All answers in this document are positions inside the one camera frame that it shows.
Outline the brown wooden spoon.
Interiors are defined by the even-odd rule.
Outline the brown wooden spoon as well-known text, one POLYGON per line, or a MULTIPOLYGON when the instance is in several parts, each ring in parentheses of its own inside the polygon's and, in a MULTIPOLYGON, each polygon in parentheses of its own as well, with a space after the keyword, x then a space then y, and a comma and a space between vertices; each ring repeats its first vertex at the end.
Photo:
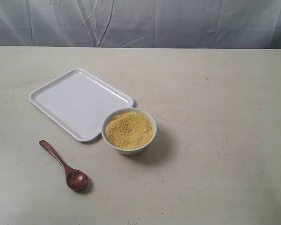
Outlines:
POLYGON ((61 164, 65 172, 66 184, 70 189, 80 191, 88 185, 88 176, 84 172, 68 166, 58 152, 47 141, 40 140, 39 144, 61 164))

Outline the yellow millet grains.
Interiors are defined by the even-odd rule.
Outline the yellow millet grains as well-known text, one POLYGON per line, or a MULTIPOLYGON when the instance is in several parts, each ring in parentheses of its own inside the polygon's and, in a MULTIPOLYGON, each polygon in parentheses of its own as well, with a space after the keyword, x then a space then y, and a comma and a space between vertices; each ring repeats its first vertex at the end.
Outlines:
POLYGON ((105 126, 104 133, 112 145, 121 149, 136 149, 152 139, 153 129, 145 115, 129 111, 112 117, 105 126))

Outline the white ceramic bowl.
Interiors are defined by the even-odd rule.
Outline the white ceramic bowl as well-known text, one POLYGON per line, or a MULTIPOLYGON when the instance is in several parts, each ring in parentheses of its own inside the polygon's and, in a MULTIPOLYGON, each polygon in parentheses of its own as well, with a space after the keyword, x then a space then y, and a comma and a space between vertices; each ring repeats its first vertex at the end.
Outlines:
POLYGON ((134 107, 129 107, 129 108, 123 108, 123 109, 120 109, 120 110, 117 110, 115 112, 113 112, 111 115, 109 115, 105 121, 103 122, 103 126, 102 126, 102 138, 104 139, 104 141, 109 145, 111 146, 112 148, 116 149, 119 153, 123 154, 123 155, 133 155, 133 154, 137 154, 143 150, 145 150, 151 143, 152 141, 154 140, 155 136, 156 136, 156 133, 157 133, 157 126, 156 126, 156 123, 155 121, 153 120, 153 118, 145 111, 139 109, 139 108, 134 108, 134 107), (116 147, 114 145, 112 145, 106 138, 105 136, 105 133, 104 133, 104 128, 105 126, 107 125, 108 122, 110 122, 110 120, 112 119, 112 117, 114 117, 115 115, 117 114, 120 114, 120 113, 125 113, 125 112, 129 112, 129 111, 136 111, 136 112, 139 112, 139 113, 142 113, 143 115, 145 115, 149 121, 151 122, 152 124, 152 129, 153 129, 153 136, 152 136, 152 139, 147 143, 145 144, 144 146, 142 147, 139 147, 139 148, 136 148, 136 149, 121 149, 119 147, 116 147))

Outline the white rectangular plastic tray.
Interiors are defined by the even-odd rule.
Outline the white rectangular plastic tray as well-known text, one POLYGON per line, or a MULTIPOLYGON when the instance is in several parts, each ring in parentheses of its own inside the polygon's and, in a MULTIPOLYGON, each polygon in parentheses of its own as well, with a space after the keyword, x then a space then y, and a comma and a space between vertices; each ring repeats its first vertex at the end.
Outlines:
POLYGON ((134 100, 84 69, 73 69, 36 89, 30 102, 74 139, 87 143, 102 130, 113 112, 134 100))

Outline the grey wrinkled backdrop curtain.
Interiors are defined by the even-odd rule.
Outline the grey wrinkled backdrop curtain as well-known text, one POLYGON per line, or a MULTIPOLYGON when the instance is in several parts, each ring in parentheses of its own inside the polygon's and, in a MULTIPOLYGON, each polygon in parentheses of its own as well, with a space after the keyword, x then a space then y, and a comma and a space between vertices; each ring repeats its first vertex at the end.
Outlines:
POLYGON ((0 0, 0 45, 281 49, 281 0, 0 0))

